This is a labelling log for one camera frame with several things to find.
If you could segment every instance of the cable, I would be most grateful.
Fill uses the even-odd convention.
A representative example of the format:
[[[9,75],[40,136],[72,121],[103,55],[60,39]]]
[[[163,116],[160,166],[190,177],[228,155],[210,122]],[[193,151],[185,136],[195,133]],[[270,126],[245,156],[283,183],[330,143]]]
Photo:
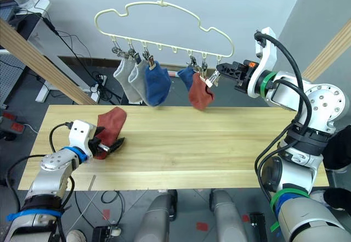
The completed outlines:
[[[64,207],[66,206],[66,204],[67,204],[68,201],[70,200],[70,198],[71,198],[71,196],[72,196],[72,194],[73,194],[73,191],[75,190],[75,185],[76,185],[75,180],[73,179],[72,176],[70,176],[69,179],[71,180],[71,190],[70,190],[70,192],[68,193],[68,196],[67,196],[66,200],[65,200],[65,201],[62,203],[62,205],[61,205],[61,208],[62,208],[62,209],[64,209]]]
[[[264,165],[264,163],[270,158],[272,157],[274,154],[277,154],[281,151],[284,151],[288,148],[291,148],[293,147],[298,141],[297,140],[294,140],[292,143],[289,143],[288,145],[285,145],[284,147],[281,147],[281,148],[278,148],[274,151],[272,151],[270,154],[268,154],[266,157],[264,157],[262,159],[262,161],[259,163],[258,165],[258,170],[257,170],[257,179],[258,179],[258,183],[259,183],[259,186],[261,187],[261,190],[263,191],[265,197],[267,198],[267,200],[270,202],[271,198],[270,198],[270,195],[269,195],[269,192],[265,189],[264,185],[263,185],[263,182],[262,182],[262,178],[261,178],[261,169]]]
[[[31,125],[29,125],[29,124],[22,124],[22,125],[29,127],[34,133],[38,134],[38,132],[36,130],[34,130]]]
[[[75,220],[75,222],[73,223],[73,225],[70,227],[70,229],[68,230],[71,231],[72,228],[76,225],[76,223],[78,222],[78,220],[83,216],[83,214],[86,212],[86,210],[88,209],[89,205],[92,203],[94,197],[98,194],[98,191],[95,192],[95,194],[93,195],[93,197],[90,199],[88,205],[86,206],[86,208],[84,208],[83,212],[81,212],[81,214],[78,216],[77,220]]]
[[[278,79],[278,80],[275,80],[273,84],[276,85],[277,83],[278,83],[278,84],[285,85],[285,86],[289,87],[290,89],[294,90],[297,94],[299,94],[300,99],[302,99],[303,102],[305,103],[306,109],[307,109],[307,115],[306,115],[305,122],[304,122],[304,124],[303,124],[301,130],[299,131],[299,134],[300,134],[300,135],[304,135],[305,132],[306,132],[307,129],[308,129],[308,125],[309,125],[309,122],[310,122],[311,117],[312,117],[312,106],[311,106],[311,102],[309,101],[309,99],[308,99],[308,97],[306,96],[306,94],[305,94],[301,89],[299,89],[297,86],[295,86],[293,83],[290,83],[290,82],[287,81],[287,80]]]
[[[289,125],[287,125],[282,132],[267,146],[267,148],[265,148],[256,158],[256,160],[254,161],[254,171],[255,173],[257,173],[257,165],[259,160],[263,157],[264,154],[266,154],[266,152],[268,152],[270,150],[270,148],[273,147],[273,145],[279,141],[279,139],[281,137],[283,137],[283,135],[293,126],[293,123],[290,123]]]
[[[116,193],[115,197],[113,197],[110,201],[105,201],[104,195],[105,195],[107,192],[109,192],[109,191],[104,191],[103,194],[102,194],[101,197],[100,197],[101,202],[102,202],[103,204],[110,204],[110,203],[114,202],[118,197],[119,197],[120,200],[121,200],[121,213],[120,213],[120,217],[118,218],[117,223],[114,224],[114,226],[117,226],[117,227],[118,227],[118,225],[120,224],[120,221],[121,221],[121,219],[122,219],[123,213],[124,213],[124,204],[123,204],[122,194],[121,194],[120,191],[114,190],[113,192]]]
[[[76,200],[76,205],[77,205],[77,209],[79,214],[83,217],[83,219],[94,229],[94,226],[89,222],[89,220],[86,219],[86,217],[83,215],[79,205],[78,205],[78,201],[77,201],[77,192],[75,192],[75,200]]]
[[[38,1],[36,2],[36,4],[34,4],[34,8],[36,8],[36,9],[38,9],[38,10],[42,10],[42,11],[46,12],[46,13],[47,13],[47,15],[48,15],[49,20],[51,21],[50,14],[48,13],[48,11],[47,11],[47,10],[45,10],[45,9],[38,8],[38,7],[37,7],[37,5],[38,5],[38,2],[39,2],[39,1],[40,1],[40,0],[38,0]]]
[[[276,86],[277,84],[282,84],[282,85],[285,85],[285,86],[288,86],[290,89],[294,90],[296,93],[299,94],[300,98],[302,98],[303,102],[305,103],[306,105],[306,108],[307,108],[307,115],[306,115],[306,119],[305,119],[305,122],[300,130],[300,134],[301,135],[304,135],[305,132],[307,131],[308,129],[308,125],[309,125],[309,122],[311,120],[311,116],[312,116],[312,106],[311,106],[311,103],[308,99],[308,97],[306,96],[306,94],[304,92],[302,92],[297,86],[295,86],[293,83],[290,83],[288,82],[287,80],[282,80],[282,79],[279,79],[279,80],[276,80],[274,81],[274,85]],[[279,138],[281,138],[285,132],[291,127],[292,124],[288,125],[281,133],[280,135],[278,136]],[[258,178],[258,183],[263,191],[263,193],[265,194],[266,198],[268,199],[268,201],[270,201],[270,195],[269,195],[269,192],[264,188],[263,186],[263,182],[262,182],[262,178],[261,178],[261,169],[264,165],[264,163],[270,158],[272,157],[273,155],[275,155],[276,153],[279,153],[283,150],[286,150],[288,148],[291,148],[293,147],[298,141],[297,140],[294,140],[292,143],[282,147],[282,148],[278,148],[276,149],[275,151],[272,151],[270,154],[268,154],[267,156],[265,156],[262,161],[259,163],[258,165],[258,168],[257,168],[257,162],[258,160],[264,155],[264,152],[268,151],[274,144],[270,144],[256,159],[255,161],[255,171],[256,171],[256,174],[257,174],[257,178]]]
[[[57,34],[57,36],[61,39],[61,41],[63,41],[63,43],[68,47],[68,49],[73,53],[73,55],[75,56],[75,58],[78,60],[78,62],[81,64],[81,66],[84,68],[84,70],[88,73],[88,75],[94,80],[94,76],[89,72],[89,70],[86,68],[86,66],[83,64],[83,62],[81,62],[81,60],[79,59],[79,57],[77,56],[77,54],[73,51],[73,49],[66,43],[66,41],[59,35]]]
[[[104,195],[105,195],[107,192],[109,192],[109,191],[104,191],[103,194],[102,194],[101,197],[100,197],[101,202],[102,202],[103,204],[110,204],[110,203],[114,202],[114,201],[118,198],[119,192],[116,191],[116,190],[114,190],[114,191],[112,191],[112,192],[115,192],[115,193],[116,193],[115,197],[113,197],[110,201],[105,201]]]
[[[13,188],[13,186],[10,183],[10,174],[11,174],[13,168],[16,167],[16,165],[18,165],[20,162],[25,161],[25,160],[30,159],[30,158],[44,157],[44,156],[45,155],[31,155],[31,156],[23,157],[23,158],[19,159],[18,161],[16,161],[6,172],[5,180],[6,180],[7,187],[10,188],[12,196],[14,197],[14,200],[15,200],[15,203],[16,203],[16,213],[18,213],[20,211],[21,205],[20,205],[20,200],[18,198],[18,195],[17,195],[15,189]]]
[[[62,228],[62,222],[61,222],[61,217],[57,218],[57,226],[59,229],[59,233],[60,233],[60,237],[61,237],[61,242],[66,242],[66,238],[65,238],[65,233],[64,230]]]
[[[20,69],[20,70],[22,70],[22,72],[24,72],[24,70],[25,70],[25,69],[20,68],[20,67],[18,67],[18,66],[8,64],[8,63],[6,63],[5,61],[3,61],[3,60],[1,60],[1,59],[0,59],[0,62],[3,63],[3,64],[8,65],[8,66],[10,66],[10,67],[14,67],[14,68]],[[42,85],[44,85],[44,86],[47,88],[47,90],[49,91],[49,93],[51,94],[51,96],[52,96],[53,98],[57,98],[57,97],[59,97],[59,96],[61,96],[61,95],[64,95],[64,93],[61,93],[61,94],[59,94],[59,95],[53,95],[53,94],[52,94],[52,91],[49,89],[49,87],[48,87],[47,85],[45,85],[45,83],[44,83],[43,81],[40,80],[40,78],[41,78],[40,75],[34,75],[34,74],[31,74],[31,73],[26,73],[26,74],[27,74],[27,75],[30,75],[30,76],[34,76],[34,77],[36,78],[36,80],[37,80],[39,83],[41,83]]]
[[[120,214],[120,217],[119,217],[119,219],[118,219],[118,221],[117,221],[117,223],[116,223],[116,225],[115,226],[119,226],[120,225],[120,221],[121,221],[121,219],[122,219],[122,217],[123,217],[123,214],[124,214],[124,204],[123,204],[123,199],[124,199],[124,197],[123,197],[123,195],[121,194],[121,192],[118,192],[118,196],[120,197],[120,199],[121,199],[121,214]]]
[[[61,124],[58,124],[57,126],[53,127],[53,129],[50,131],[50,134],[49,134],[49,144],[50,144],[50,147],[51,147],[51,151],[53,153],[56,152],[55,148],[54,148],[54,144],[53,144],[53,133],[54,131],[59,128],[59,127],[62,127],[62,126],[66,126],[66,123],[61,123]]]
[[[285,46],[281,42],[279,42],[277,39],[275,39],[274,37],[272,37],[270,35],[266,35],[266,34],[261,33],[259,31],[257,31],[254,34],[254,38],[256,41],[262,41],[262,39],[270,41],[283,53],[283,55],[286,57],[286,59],[289,61],[290,65],[292,67],[292,70],[295,74],[295,77],[297,80],[297,85],[298,85],[299,89],[301,89],[301,91],[304,91],[300,69],[298,68],[298,65],[297,65],[295,59],[292,57],[290,52],[285,48]],[[298,111],[297,111],[297,115],[296,115],[296,120],[298,120],[300,118],[301,112],[302,112],[302,99],[300,98],[299,104],[298,104]]]
[[[69,34],[68,32],[64,32],[64,31],[58,31],[58,32],[63,32],[65,34],[67,34],[67,36],[61,36],[61,37],[70,37],[71,40],[72,40],[72,36],[76,37],[77,40],[79,41],[79,43],[81,43],[81,45],[83,45],[85,47],[85,49],[87,50],[88,54],[89,54],[89,58],[90,58],[90,66],[93,65],[93,58],[92,58],[92,55],[90,54],[90,51],[88,49],[88,47],[79,39],[79,37],[77,35],[71,35]]]

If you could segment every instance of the clothes hanger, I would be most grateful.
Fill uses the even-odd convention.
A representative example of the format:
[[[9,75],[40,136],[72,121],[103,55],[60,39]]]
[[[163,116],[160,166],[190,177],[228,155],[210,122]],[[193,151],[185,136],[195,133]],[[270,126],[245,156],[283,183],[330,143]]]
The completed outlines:
[[[102,14],[105,14],[105,13],[115,13],[117,14],[119,17],[127,17],[129,15],[129,10],[128,8],[131,7],[131,6],[135,6],[135,5],[159,5],[159,6],[162,6],[162,7],[173,7],[175,9],[179,9],[179,10],[182,10],[188,14],[190,14],[191,16],[193,16],[194,18],[197,19],[197,25],[198,27],[200,28],[200,30],[204,31],[204,32],[210,32],[210,31],[215,31],[215,32],[218,32],[219,34],[223,35],[230,43],[231,45],[231,53],[230,54],[227,54],[227,55],[224,55],[224,54],[216,54],[216,53],[210,53],[210,52],[205,52],[205,51],[202,51],[202,50],[195,50],[195,49],[190,49],[190,48],[184,48],[184,47],[179,47],[179,46],[173,46],[173,45],[170,45],[170,44],[164,44],[164,43],[158,43],[158,42],[153,42],[153,41],[147,41],[147,40],[143,40],[143,39],[137,39],[137,38],[133,38],[133,37],[128,37],[128,36],[121,36],[121,35],[114,35],[114,34],[111,34],[111,33],[107,33],[107,32],[104,32],[100,27],[99,27],[99,24],[98,24],[98,18],[102,15]],[[206,59],[208,55],[211,55],[211,56],[214,56],[217,58],[217,62],[219,63],[220,60],[223,58],[223,57],[231,57],[233,54],[234,54],[234,44],[231,40],[231,38],[223,31],[217,29],[216,27],[209,27],[209,28],[204,28],[201,26],[201,19],[199,16],[197,16],[195,13],[185,9],[185,8],[182,8],[178,5],[175,5],[175,4],[172,4],[172,3],[168,3],[168,2],[164,2],[163,0],[159,0],[157,2],[131,2],[131,3],[128,3],[126,4],[126,6],[124,7],[125,9],[125,13],[119,13],[116,9],[107,9],[107,10],[102,10],[100,12],[98,12],[96,15],[95,15],[95,18],[94,18],[94,22],[95,22],[95,26],[96,28],[98,29],[99,32],[101,32],[103,35],[107,35],[107,36],[110,36],[112,41],[115,43],[117,41],[117,38],[122,38],[124,40],[126,40],[129,44],[129,46],[132,45],[132,41],[137,41],[137,42],[141,42],[144,49],[147,49],[147,45],[148,44],[154,44],[158,47],[159,50],[162,50],[163,47],[170,47],[172,49],[172,51],[174,53],[177,53],[178,50],[184,50],[188,53],[188,55],[192,55],[193,53],[201,53],[202,54],[202,58],[203,59]]]

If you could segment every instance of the wooden tabletop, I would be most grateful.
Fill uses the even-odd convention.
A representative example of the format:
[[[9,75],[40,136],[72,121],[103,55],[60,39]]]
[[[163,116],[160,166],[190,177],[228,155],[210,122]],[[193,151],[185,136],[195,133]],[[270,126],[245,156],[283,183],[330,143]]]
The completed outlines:
[[[120,107],[127,112],[124,146],[105,160],[81,164],[72,174],[76,190],[90,184],[91,190],[258,187],[256,156],[295,115],[280,108]],[[49,106],[31,155],[52,153],[48,136],[55,125],[76,119],[97,124],[112,108]],[[55,131],[56,149],[68,145],[68,135],[66,127]],[[28,160],[19,189],[29,189],[39,161]],[[321,165],[315,186],[328,185]]]

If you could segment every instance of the sock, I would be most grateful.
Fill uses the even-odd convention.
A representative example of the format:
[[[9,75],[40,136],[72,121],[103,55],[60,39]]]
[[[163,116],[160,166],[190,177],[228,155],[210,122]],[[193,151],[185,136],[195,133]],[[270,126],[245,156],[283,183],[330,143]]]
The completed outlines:
[[[200,79],[200,74],[193,74],[193,85],[189,91],[189,101],[195,109],[204,110],[209,103],[214,101],[214,94]]]
[[[135,67],[128,78],[128,82],[139,93],[147,105],[149,105],[149,103],[146,96],[145,68],[148,66],[149,65],[146,60],[142,60],[138,65],[135,64]]]
[[[123,58],[119,67],[114,72],[114,78],[121,84],[124,93],[126,94],[129,103],[136,103],[141,101],[139,93],[128,82],[128,77],[135,66],[134,59]]]
[[[169,93],[171,87],[171,78],[167,69],[162,69],[157,61],[155,68],[150,70],[146,67],[146,97],[150,106],[158,106],[163,103]]]
[[[96,135],[97,138],[101,139],[101,143],[110,147],[116,141],[120,131],[126,121],[127,113],[119,108],[115,107],[105,114],[98,116],[97,127],[105,127],[103,131]],[[103,160],[107,156],[105,151],[98,153],[94,158],[98,160]]]
[[[192,67],[187,67],[185,69],[181,69],[178,71],[178,76],[180,79],[184,82],[187,90],[189,91],[191,88],[191,85],[193,84],[193,74],[195,73],[194,69]]]

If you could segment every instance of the shoe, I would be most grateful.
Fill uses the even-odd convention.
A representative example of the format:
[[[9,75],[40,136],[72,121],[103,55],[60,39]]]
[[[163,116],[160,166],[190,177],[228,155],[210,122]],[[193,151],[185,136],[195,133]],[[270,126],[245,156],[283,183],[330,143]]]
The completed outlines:
[[[79,230],[71,230],[66,237],[67,242],[87,242],[86,236]]]

